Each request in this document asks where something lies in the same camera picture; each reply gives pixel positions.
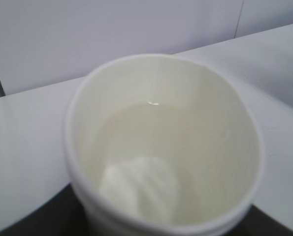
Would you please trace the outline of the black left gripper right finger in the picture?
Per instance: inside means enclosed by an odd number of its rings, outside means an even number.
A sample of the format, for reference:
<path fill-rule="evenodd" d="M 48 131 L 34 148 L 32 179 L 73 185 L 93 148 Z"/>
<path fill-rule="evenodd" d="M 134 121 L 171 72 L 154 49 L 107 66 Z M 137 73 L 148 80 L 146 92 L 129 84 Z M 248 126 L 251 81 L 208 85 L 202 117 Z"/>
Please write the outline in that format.
<path fill-rule="evenodd" d="M 252 205 L 231 236 L 293 236 L 293 231 Z"/>

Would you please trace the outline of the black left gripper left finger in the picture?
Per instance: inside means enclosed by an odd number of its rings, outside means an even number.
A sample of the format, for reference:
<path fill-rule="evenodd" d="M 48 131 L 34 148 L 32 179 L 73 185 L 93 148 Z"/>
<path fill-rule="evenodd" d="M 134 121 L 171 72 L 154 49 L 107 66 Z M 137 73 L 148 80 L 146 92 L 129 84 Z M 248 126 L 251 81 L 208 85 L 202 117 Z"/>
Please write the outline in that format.
<path fill-rule="evenodd" d="M 27 217 L 0 231 L 0 236 L 89 236 L 83 207 L 71 185 Z"/>

